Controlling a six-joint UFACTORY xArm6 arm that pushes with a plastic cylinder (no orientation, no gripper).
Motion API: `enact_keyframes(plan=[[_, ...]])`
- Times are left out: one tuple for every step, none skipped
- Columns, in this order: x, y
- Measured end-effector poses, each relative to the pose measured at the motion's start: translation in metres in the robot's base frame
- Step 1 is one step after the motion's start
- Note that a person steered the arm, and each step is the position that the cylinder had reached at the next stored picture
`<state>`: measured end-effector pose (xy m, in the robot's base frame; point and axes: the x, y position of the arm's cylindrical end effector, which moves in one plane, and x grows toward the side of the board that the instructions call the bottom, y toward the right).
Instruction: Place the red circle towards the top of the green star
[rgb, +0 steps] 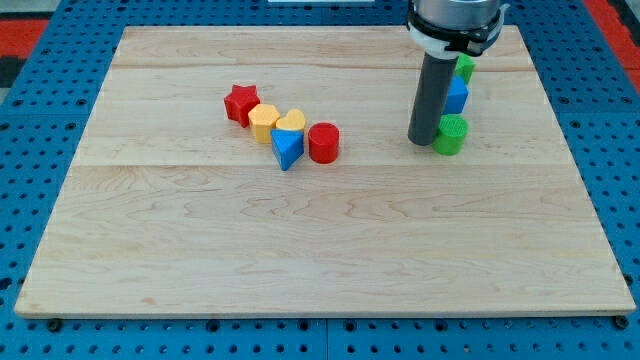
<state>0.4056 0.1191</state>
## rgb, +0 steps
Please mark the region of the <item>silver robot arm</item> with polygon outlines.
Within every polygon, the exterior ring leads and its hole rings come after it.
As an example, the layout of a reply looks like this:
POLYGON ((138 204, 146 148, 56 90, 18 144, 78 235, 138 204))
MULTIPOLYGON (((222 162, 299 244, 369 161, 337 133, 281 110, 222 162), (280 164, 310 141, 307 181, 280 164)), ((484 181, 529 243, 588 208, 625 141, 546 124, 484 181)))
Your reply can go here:
POLYGON ((409 0, 406 27, 431 57, 479 57, 498 40, 508 9, 501 0, 409 0))

